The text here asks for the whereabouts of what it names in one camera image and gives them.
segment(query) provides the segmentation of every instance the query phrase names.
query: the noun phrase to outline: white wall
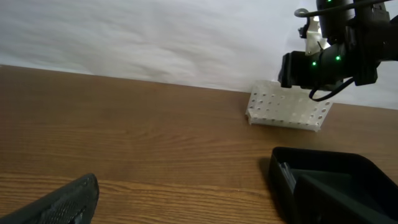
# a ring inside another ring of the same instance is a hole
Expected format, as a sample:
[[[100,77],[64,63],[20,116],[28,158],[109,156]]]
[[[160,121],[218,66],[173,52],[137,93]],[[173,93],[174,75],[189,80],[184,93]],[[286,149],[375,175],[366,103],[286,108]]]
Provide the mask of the white wall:
[[[0,64],[250,91],[303,50],[299,6],[315,0],[1,0]],[[397,68],[337,101],[398,109]]]

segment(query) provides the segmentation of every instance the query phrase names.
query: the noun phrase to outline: black container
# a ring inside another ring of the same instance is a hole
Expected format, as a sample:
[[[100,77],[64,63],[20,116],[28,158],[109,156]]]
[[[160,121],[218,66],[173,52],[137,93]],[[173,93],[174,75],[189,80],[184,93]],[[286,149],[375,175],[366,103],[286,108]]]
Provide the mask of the black container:
[[[288,223],[398,223],[398,187],[363,156],[277,147],[268,176]]]

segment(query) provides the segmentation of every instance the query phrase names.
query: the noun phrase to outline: cable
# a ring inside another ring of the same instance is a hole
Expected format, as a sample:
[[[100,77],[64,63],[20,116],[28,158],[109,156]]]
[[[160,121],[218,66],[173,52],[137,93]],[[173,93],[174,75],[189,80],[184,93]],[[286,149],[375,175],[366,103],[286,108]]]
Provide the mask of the cable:
[[[313,99],[315,92],[318,91],[318,88],[314,88],[313,90],[311,90],[309,97],[311,100],[313,100],[315,102],[321,102],[323,100],[327,100],[327,99],[331,98],[332,96],[335,96],[337,93],[341,92],[342,90],[344,90],[347,86],[349,86],[353,82],[354,82],[354,78],[350,78],[349,80],[347,80],[346,82],[341,84],[339,87],[337,87],[335,90],[333,90],[331,93],[329,93],[326,96],[323,96],[321,98],[318,98],[318,99]]]
[[[322,9],[322,10],[315,11],[315,12],[308,12],[306,9],[297,9],[296,11],[294,11],[294,15],[297,17],[301,17],[301,18],[322,16],[322,15],[325,15],[325,14],[328,14],[331,12],[344,11],[344,10],[348,10],[348,9],[356,9],[356,8],[371,6],[373,4],[379,4],[382,2],[386,2],[386,1],[392,1],[392,0],[363,0],[360,2],[356,2],[356,3],[351,3],[351,4],[344,5],[344,6],[331,7],[329,9]]]

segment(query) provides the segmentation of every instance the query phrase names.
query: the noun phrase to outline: wood grain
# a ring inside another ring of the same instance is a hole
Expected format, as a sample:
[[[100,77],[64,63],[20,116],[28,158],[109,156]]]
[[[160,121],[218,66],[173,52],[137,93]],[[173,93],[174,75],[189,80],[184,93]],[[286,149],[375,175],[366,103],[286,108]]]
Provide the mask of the wood grain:
[[[250,126],[248,93],[3,66],[0,215],[92,172],[93,223],[280,223],[260,158],[353,152],[398,182],[398,112],[334,104],[319,133]]]

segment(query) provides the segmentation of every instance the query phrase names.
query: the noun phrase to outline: white perforated stand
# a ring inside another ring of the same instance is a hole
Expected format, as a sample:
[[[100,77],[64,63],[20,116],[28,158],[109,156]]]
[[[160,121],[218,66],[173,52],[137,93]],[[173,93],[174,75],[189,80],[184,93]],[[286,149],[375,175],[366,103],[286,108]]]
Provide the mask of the white perforated stand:
[[[319,131],[331,105],[329,100],[311,100],[308,91],[301,88],[281,88],[277,82],[258,81],[246,114],[250,124]]]

